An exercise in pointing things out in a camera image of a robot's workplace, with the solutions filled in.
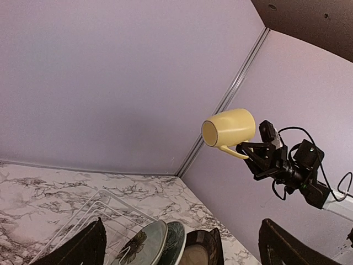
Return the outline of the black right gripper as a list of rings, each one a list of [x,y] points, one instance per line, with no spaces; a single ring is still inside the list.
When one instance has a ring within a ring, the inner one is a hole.
[[[254,179],[259,181],[282,170],[287,161],[288,147],[283,145],[276,149],[271,143],[245,141],[236,146],[236,151],[249,157],[244,161]]]

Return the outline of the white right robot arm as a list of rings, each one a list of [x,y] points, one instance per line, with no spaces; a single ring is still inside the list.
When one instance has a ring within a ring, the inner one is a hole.
[[[299,191],[309,205],[352,220],[352,199],[317,180],[324,152],[313,143],[304,139],[288,149],[282,143],[276,147],[269,142],[243,142],[236,150],[248,155],[245,163],[256,181],[272,179],[272,191],[279,199]]]

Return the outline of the yellow ceramic mug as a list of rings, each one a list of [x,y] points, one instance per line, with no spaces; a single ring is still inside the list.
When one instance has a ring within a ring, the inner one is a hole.
[[[249,156],[232,149],[243,142],[251,140],[256,131],[253,116],[246,109],[233,109],[218,113],[202,124],[202,138],[209,147],[214,147],[239,159]]]

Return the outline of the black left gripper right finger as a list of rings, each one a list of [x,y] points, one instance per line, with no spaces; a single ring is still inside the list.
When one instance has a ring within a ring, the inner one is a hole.
[[[309,248],[271,219],[264,219],[259,230],[261,263],[271,264],[326,264],[338,262]]]

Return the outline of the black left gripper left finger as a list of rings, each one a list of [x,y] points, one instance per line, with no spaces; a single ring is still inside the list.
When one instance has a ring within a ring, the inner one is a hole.
[[[106,230],[101,218],[99,218],[61,247],[35,261],[34,264],[103,264],[106,243]]]

